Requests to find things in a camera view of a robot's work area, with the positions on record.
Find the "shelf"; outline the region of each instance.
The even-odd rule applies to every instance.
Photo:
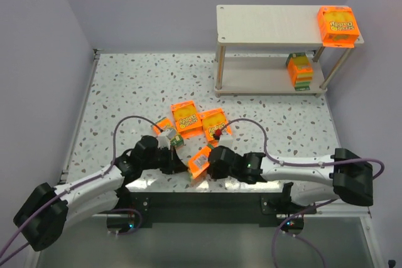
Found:
[[[216,90],[217,94],[322,94],[320,85],[324,81],[321,66],[312,62],[314,77],[310,84],[310,90],[295,91],[292,86],[286,57],[226,57],[222,89]],[[217,74],[217,62],[215,62],[215,79]]]
[[[218,43],[233,46],[322,46],[321,6],[217,6]],[[364,43],[360,36],[355,45]]]

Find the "gray floor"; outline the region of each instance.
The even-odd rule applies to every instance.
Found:
[[[132,235],[108,235],[104,218],[73,226],[42,252],[40,268],[274,267],[273,228],[257,225],[155,224]],[[325,256],[328,268],[371,268],[358,218],[309,218],[303,237]],[[280,235],[281,268],[323,267],[310,247]]]

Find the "shelf top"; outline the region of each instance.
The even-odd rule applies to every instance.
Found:
[[[217,6],[221,45],[322,46],[317,13],[321,6]],[[364,43],[360,36],[355,45]]]

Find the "terrazzo surface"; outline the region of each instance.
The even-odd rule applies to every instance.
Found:
[[[70,158],[67,181],[88,176],[111,161],[112,131],[120,119],[137,114],[153,121],[164,116],[173,120],[170,105],[185,100],[194,100],[199,112],[222,107],[228,120],[248,117],[260,122],[268,132],[268,150],[277,156],[321,156],[338,147],[323,96],[217,98],[213,62],[212,53],[102,54]],[[255,125],[239,122],[233,124],[232,130],[235,151],[241,154],[262,151],[263,135]],[[117,135],[117,155],[146,134],[154,134],[147,122],[125,121]],[[186,139],[185,146],[178,150],[179,157],[186,163],[206,142],[205,136]],[[188,173],[165,175],[147,170],[128,187],[131,191],[275,192],[281,189],[281,183],[247,185],[233,178],[207,177],[192,185]]]

